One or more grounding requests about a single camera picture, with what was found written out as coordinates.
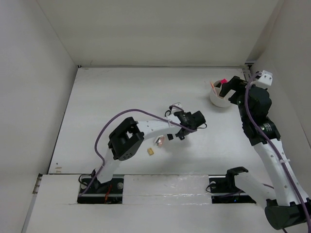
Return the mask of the pink black highlighter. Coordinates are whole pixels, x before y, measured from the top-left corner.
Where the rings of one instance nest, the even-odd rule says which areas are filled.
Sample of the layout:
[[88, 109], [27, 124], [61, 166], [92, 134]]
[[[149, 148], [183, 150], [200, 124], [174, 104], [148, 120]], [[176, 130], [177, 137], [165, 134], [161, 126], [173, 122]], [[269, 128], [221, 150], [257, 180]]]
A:
[[224, 84], [224, 83], [227, 83], [228, 81], [227, 81], [227, 79], [222, 79], [222, 80], [220, 80], [220, 83], [221, 84]]

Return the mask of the pink pen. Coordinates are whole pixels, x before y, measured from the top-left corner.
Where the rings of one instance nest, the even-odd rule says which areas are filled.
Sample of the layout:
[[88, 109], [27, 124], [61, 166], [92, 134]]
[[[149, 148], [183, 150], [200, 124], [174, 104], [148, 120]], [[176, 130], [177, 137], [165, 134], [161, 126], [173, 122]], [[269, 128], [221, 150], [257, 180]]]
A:
[[214, 93], [215, 95], [217, 95], [217, 91], [216, 91], [216, 89], [215, 89], [214, 83], [213, 83], [213, 82], [210, 82], [210, 85], [211, 85], [211, 89], [212, 89], [213, 93]]

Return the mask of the small yellow eraser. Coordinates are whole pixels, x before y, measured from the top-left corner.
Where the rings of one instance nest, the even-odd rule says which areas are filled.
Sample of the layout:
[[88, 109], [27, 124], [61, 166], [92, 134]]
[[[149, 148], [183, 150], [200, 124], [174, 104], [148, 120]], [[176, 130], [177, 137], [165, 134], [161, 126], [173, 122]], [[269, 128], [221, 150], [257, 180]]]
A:
[[147, 149], [147, 152], [148, 154], [151, 156], [151, 155], [154, 155], [154, 150], [152, 148], [148, 148]]

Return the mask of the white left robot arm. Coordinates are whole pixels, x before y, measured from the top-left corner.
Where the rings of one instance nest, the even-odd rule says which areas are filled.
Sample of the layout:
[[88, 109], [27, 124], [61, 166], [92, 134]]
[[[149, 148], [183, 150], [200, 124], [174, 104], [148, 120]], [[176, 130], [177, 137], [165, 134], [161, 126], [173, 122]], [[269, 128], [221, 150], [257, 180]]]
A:
[[[110, 133], [106, 154], [102, 156], [98, 150], [98, 143], [104, 131], [115, 119], [129, 112], [143, 113], [153, 119], [146, 121], [136, 121], [133, 117], [124, 119]], [[200, 111], [191, 113], [180, 110], [164, 117], [140, 109], [129, 109], [117, 114], [104, 125], [95, 140], [94, 150], [102, 164], [92, 171], [89, 187], [97, 193], [104, 192], [119, 164], [132, 158], [145, 140], [162, 135], [167, 135], [170, 140], [174, 138], [183, 140], [188, 134], [196, 132], [202, 125], [206, 126], [207, 124]]]

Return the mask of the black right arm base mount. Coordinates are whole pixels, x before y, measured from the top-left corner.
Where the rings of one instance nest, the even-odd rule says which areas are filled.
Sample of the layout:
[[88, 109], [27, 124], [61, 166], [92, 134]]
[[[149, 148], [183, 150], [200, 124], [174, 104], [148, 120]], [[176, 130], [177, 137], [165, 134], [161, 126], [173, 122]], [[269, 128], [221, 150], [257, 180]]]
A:
[[206, 192], [211, 194], [212, 204], [256, 204], [249, 195], [235, 185], [235, 176], [243, 172], [248, 172], [248, 170], [240, 166], [227, 170], [225, 175], [209, 177]]

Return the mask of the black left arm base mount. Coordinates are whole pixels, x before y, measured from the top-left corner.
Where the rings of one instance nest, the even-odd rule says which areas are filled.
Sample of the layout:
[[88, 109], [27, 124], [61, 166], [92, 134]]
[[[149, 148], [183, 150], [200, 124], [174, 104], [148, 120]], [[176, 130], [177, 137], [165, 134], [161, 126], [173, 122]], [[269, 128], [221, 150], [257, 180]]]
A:
[[91, 174], [81, 174], [78, 178], [80, 183], [79, 194], [77, 198], [78, 204], [122, 204], [124, 176], [113, 176], [112, 180], [106, 183], [100, 183], [97, 179], [91, 184], [90, 188], [87, 186], [92, 180]]

